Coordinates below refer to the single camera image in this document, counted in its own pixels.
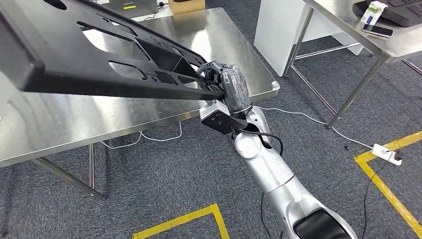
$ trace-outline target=yellow tape marking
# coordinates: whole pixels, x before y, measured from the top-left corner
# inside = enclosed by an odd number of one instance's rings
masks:
[[[401,147],[408,146],[409,144],[416,143],[419,140],[422,139],[422,131],[419,131],[417,133],[411,134],[409,136],[406,136],[404,138],[395,140],[393,142],[387,143],[384,145],[384,147],[388,148],[389,150],[397,150]],[[369,162],[372,159],[377,158],[376,155],[372,154],[371,152],[362,153],[361,155],[355,157],[355,161],[365,161]]]
[[[422,131],[406,136],[402,139],[385,144],[384,146],[389,150],[397,150],[401,147],[407,146],[409,144],[418,142],[422,139]],[[378,189],[384,194],[388,201],[393,205],[393,207],[399,212],[403,219],[409,224],[409,226],[415,231],[419,238],[422,238],[422,227],[418,221],[413,217],[413,215],[406,209],[406,207],[397,199],[397,197],[391,192],[391,190],[385,185],[385,183],[378,177],[374,175],[375,172],[368,165],[368,162],[372,159],[377,158],[371,152],[363,153],[355,157],[355,161],[359,164],[362,170],[368,175],[369,178],[372,178],[372,182],[378,187]]]
[[[133,6],[124,6],[123,9],[126,10],[126,9],[135,8],[135,7],[136,7],[135,5],[133,5]]]
[[[176,226],[179,226],[183,223],[187,223],[189,221],[192,221],[193,219],[197,219],[200,217],[203,217],[208,214],[214,214],[215,221],[217,222],[218,229],[220,231],[220,235],[222,239],[230,239],[228,236],[227,229],[225,228],[225,224],[223,221],[223,217],[220,213],[220,210],[218,208],[217,204],[211,204],[206,208],[199,209],[197,211],[191,212],[189,214],[186,214],[184,216],[172,219],[170,221],[167,221],[165,223],[156,225],[154,227],[148,228],[144,231],[141,231],[139,233],[135,233],[132,235],[132,239],[143,239],[150,237],[152,235],[158,234],[160,232],[166,231],[170,228],[174,228]]]

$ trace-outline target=gray carpet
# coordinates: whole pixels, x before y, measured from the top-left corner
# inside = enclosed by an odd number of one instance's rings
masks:
[[[224,7],[251,44],[259,4],[260,0],[207,0],[208,8]],[[304,43],[302,52],[337,45],[333,38],[326,37]],[[338,109],[374,61],[367,52],[354,56],[341,50],[303,59],[295,65]],[[297,76],[276,79],[281,86],[279,95],[257,105],[330,119],[330,113]],[[367,144],[384,144],[419,131],[421,80],[402,63],[383,66],[336,128]],[[266,112],[266,116],[273,133],[282,137],[284,159],[297,177],[324,204],[342,215],[360,237],[368,177],[353,157],[367,148],[302,116],[273,111]],[[267,238],[259,219],[260,189],[230,137],[201,125],[199,119],[182,122],[182,128],[183,136],[168,142],[142,139],[137,145],[115,150],[95,144],[97,189],[107,195],[103,202],[31,162],[0,168],[0,225],[9,231],[10,239],[127,239],[134,232],[217,203],[230,238]],[[174,137],[179,134],[178,124],[147,130],[145,134]],[[127,135],[108,143],[127,144],[137,137]],[[387,165],[380,172],[420,223],[421,151],[420,142],[404,147],[403,166]],[[88,181],[88,147],[47,158]],[[369,164],[376,170],[383,161],[375,159]],[[374,185],[368,190],[367,211],[365,238],[418,238]],[[267,201],[264,214],[273,238],[278,238],[280,226]],[[208,215],[152,238],[202,239],[218,238],[218,234],[215,220]]]

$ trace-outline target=black keyboard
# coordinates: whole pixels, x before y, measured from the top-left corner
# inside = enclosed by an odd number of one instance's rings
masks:
[[[370,4],[375,0],[366,0]],[[377,0],[388,5],[381,17],[400,26],[409,27],[422,23],[422,0]]]

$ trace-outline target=power strip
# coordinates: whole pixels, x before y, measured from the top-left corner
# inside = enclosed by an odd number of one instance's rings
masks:
[[[371,153],[384,159],[389,161],[390,163],[400,166],[402,165],[402,160],[396,160],[396,152],[387,149],[384,146],[381,146],[379,144],[374,144],[374,147],[371,150]]]

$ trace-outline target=metal table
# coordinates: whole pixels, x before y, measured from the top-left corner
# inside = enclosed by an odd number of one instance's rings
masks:
[[[275,96],[280,88],[271,73],[222,8],[145,21],[207,61],[237,64],[253,101]],[[131,51],[105,36],[90,41]],[[32,160],[99,199],[95,191],[93,143],[199,115],[205,101],[133,99],[102,96],[24,93],[13,89],[0,120],[0,167]],[[90,186],[66,173],[44,156],[90,146]]]
[[[406,60],[408,58],[413,58],[422,54],[422,24],[413,27],[400,27],[398,25],[395,25],[393,22],[379,19],[376,23],[377,26],[392,29],[394,32],[391,38],[389,39],[376,37],[362,32],[364,23],[360,21],[361,17],[356,16],[352,11],[353,4],[362,0],[303,1],[307,4],[307,7],[304,11],[304,24],[300,32],[298,32],[297,34],[299,36],[298,41],[292,48],[290,54],[290,61],[286,66],[283,75],[288,76],[289,70],[293,70],[302,79],[302,81],[304,81],[304,83],[312,90],[312,92],[318,97],[318,99],[329,109],[329,111],[334,115],[334,117],[329,122],[328,127],[332,127],[338,121],[338,119],[344,114],[347,108],[355,100],[359,92],[361,92],[361,90],[369,82],[374,73],[377,72],[384,63],[403,61],[403,63],[405,63],[413,70],[422,75],[421,69]],[[303,37],[306,33],[314,10],[318,11],[320,14],[322,14],[324,17],[326,17],[328,20],[338,26],[341,30],[343,30],[352,38],[354,38],[357,42],[298,56],[300,45],[302,43]],[[329,102],[318,92],[318,90],[312,86],[312,84],[306,79],[306,77],[300,73],[300,71],[293,65],[293,63],[295,60],[298,59],[311,57],[335,50],[340,50],[359,44],[371,51],[376,57],[378,57],[378,60],[366,73],[366,75],[356,86],[354,91],[350,94],[346,102],[341,107],[340,111],[337,112],[329,104]]]

